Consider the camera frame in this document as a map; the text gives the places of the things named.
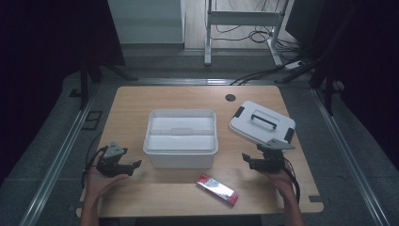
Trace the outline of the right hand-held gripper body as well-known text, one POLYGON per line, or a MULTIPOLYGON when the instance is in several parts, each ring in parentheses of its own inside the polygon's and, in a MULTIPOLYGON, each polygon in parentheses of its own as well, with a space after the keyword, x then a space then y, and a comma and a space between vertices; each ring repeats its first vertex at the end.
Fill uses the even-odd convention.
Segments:
POLYGON ((257 162, 266 164, 266 172, 278 172, 285 167, 283 151, 293 148, 289 143, 272 138, 265 144, 257 145, 257 149, 263 154, 263 159, 258 159, 257 162))

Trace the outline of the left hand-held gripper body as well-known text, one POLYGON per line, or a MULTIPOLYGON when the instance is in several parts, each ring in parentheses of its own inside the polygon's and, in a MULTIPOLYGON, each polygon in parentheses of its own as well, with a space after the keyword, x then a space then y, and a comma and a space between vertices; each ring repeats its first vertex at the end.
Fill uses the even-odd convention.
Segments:
POLYGON ((112 141, 100 157, 96 169, 102 175, 107 177, 114 177, 120 174, 127 174, 129 172, 127 165, 120 165, 120 159, 127 153, 126 148, 121 148, 119 144, 112 141))

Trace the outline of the red and white packet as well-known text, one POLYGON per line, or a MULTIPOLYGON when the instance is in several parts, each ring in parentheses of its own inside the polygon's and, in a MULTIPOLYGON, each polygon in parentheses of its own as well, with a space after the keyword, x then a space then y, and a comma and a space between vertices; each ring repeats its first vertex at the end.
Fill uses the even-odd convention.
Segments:
POLYGON ((235 190, 206 174, 202 174, 198 178, 197 185, 229 206, 235 206, 239 198, 239 194, 235 190))

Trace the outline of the white plastic storage box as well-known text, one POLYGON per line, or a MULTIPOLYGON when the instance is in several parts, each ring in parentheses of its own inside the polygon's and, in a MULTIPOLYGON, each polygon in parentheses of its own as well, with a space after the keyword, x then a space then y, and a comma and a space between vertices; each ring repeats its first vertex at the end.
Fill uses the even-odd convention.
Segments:
POLYGON ((215 112, 211 109, 153 110, 143 151, 155 168, 209 169, 218 151, 215 112))

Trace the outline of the person's right hand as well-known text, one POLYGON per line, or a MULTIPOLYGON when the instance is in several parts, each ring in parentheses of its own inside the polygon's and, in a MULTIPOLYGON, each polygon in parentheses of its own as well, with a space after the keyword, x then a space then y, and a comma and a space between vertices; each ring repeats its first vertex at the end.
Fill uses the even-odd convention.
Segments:
POLYGON ((282 170, 278 173, 264 172, 263 175, 269 179, 270 183, 275 187, 284 200, 296 200, 292 180, 286 172, 282 170))

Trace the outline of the person's left hand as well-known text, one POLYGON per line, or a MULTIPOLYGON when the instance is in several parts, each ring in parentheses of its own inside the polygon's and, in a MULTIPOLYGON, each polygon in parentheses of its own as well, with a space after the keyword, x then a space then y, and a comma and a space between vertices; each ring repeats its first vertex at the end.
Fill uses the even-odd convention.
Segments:
POLYGON ((127 174, 120 174, 114 177, 103 176, 96 169, 99 158, 100 156, 96 156, 88 169, 85 203, 97 202, 113 184, 128 177, 127 174))

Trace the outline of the black tripod stand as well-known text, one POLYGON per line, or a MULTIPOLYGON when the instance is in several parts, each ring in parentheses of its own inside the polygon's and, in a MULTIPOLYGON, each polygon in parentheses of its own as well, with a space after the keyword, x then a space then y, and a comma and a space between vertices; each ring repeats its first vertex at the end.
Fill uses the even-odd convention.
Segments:
POLYGON ((315 70, 315 72, 311 76, 309 85, 312 89, 318 89, 323 82, 326 82, 324 91, 324 107, 328 115, 332 116, 332 95, 337 93, 337 90, 334 88, 333 85, 334 74, 332 72, 332 56, 333 51, 330 49, 326 49, 326 51, 313 62, 300 66, 299 69, 291 75, 288 75, 287 77, 280 80, 276 80, 276 83, 289 83, 301 76, 302 74, 307 73, 310 70, 315 70))
POLYGON ((117 76, 130 81, 137 81, 136 77, 123 72, 115 65, 100 59, 98 57, 92 59, 83 59, 80 63, 80 89, 73 89, 70 93, 71 97, 80 98, 80 107, 82 110, 88 104, 88 80, 91 79, 94 83, 100 83, 103 79, 103 74, 100 67, 104 66, 117 76))

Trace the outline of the white power strip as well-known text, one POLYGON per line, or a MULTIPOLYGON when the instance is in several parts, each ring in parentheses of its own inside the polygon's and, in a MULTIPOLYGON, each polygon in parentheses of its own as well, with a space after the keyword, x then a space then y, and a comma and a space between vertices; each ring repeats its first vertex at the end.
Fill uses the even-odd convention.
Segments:
POLYGON ((296 69, 298 67, 301 67, 303 65, 304 65, 304 62, 301 61, 301 60, 298 60, 298 61, 295 61, 295 62, 292 62, 292 63, 289 63, 289 64, 285 65, 285 69, 290 71, 290 70, 294 70, 294 69, 296 69))

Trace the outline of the white metal stand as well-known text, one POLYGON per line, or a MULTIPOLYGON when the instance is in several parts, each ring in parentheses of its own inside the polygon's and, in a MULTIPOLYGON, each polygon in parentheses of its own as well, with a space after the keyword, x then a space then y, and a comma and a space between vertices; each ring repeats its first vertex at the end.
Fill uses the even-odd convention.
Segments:
POLYGON ((279 53, 276 49, 279 32, 282 26, 289 0, 284 0, 280 12, 269 11, 226 11, 213 10, 213 0, 206 0, 206 39, 204 43, 204 65, 211 65, 212 44, 211 28, 213 25, 243 25, 243 26, 269 26, 273 27, 272 38, 267 40, 267 46, 277 67, 282 66, 279 53))

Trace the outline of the white cabinet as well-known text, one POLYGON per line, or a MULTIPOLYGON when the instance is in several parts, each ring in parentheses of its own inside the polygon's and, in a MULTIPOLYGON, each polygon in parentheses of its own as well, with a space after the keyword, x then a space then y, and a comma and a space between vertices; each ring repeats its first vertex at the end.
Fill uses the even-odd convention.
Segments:
POLYGON ((183 44, 184 0, 108 0, 121 44, 183 44))

